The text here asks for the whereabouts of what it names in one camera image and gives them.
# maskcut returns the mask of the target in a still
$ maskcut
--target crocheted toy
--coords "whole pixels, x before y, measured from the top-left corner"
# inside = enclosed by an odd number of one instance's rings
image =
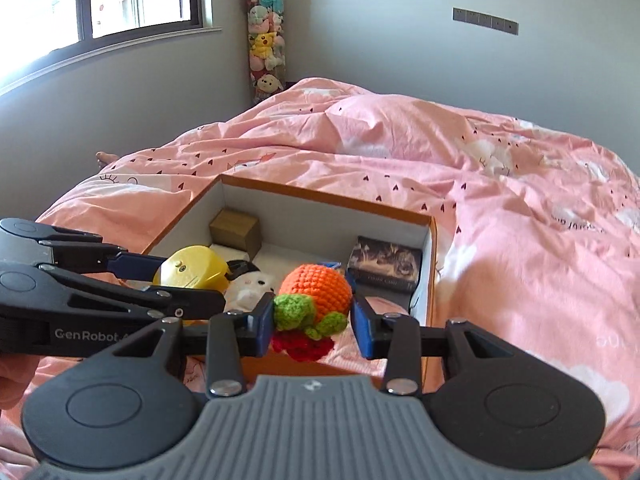
[[[305,264],[290,273],[274,298],[272,345],[296,361],[317,361],[347,328],[351,286],[335,269]]]

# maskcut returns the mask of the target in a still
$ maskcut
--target wall socket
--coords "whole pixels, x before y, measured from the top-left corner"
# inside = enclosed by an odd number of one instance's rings
[[[511,20],[505,20],[499,16],[491,16],[490,14],[483,14],[475,10],[453,8],[453,21],[471,23],[472,25],[480,25],[480,27],[493,28],[495,30],[501,30],[502,32],[508,32],[514,36],[518,35],[520,30],[520,24],[518,22],[512,22]]]

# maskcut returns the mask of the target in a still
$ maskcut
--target pink comforter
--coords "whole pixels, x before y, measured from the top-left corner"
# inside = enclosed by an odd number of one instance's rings
[[[308,79],[228,123],[123,157],[40,220],[144,251],[223,171],[434,216],[434,324],[466,317],[588,384],[607,412],[593,462],[613,479],[638,466],[639,193],[615,154],[515,118]],[[349,338],[330,360],[380,373]],[[69,365],[43,360],[34,384]],[[12,371],[0,372],[6,404]],[[1,421],[11,478],[33,465],[19,407]]]

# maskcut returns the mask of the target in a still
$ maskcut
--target window sill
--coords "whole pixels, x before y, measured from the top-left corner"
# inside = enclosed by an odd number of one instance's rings
[[[17,79],[6,86],[0,87],[0,96],[7,94],[11,90],[14,90],[25,83],[33,81],[40,76],[47,75],[55,70],[60,68],[64,68],[65,66],[69,66],[73,63],[78,63],[84,61],[86,59],[100,56],[100,54],[106,54],[108,52],[113,52],[115,50],[120,50],[121,48],[127,48],[130,46],[136,46],[143,43],[149,43],[150,41],[158,41],[158,40],[167,40],[169,38],[178,38],[179,36],[190,36],[191,34],[203,34],[204,32],[221,32],[221,27],[204,27],[204,28],[193,28],[190,30],[176,30],[174,32],[166,32],[164,34],[156,34],[154,36],[145,36],[144,38],[137,38],[135,40],[123,41],[122,43],[116,43],[113,45],[105,46],[102,48],[98,48],[97,50],[92,50],[90,52],[86,52],[84,54],[79,54],[78,56],[73,56],[68,59],[62,60],[60,62],[54,63],[52,65],[46,66],[40,70],[36,70],[36,72],[32,72],[30,74]]]

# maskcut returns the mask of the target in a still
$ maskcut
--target card game box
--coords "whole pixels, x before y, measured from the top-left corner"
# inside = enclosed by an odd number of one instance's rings
[[[417,287],[421,266],[420,249],[359,236],[347,270],[356,283],[410,294]]]

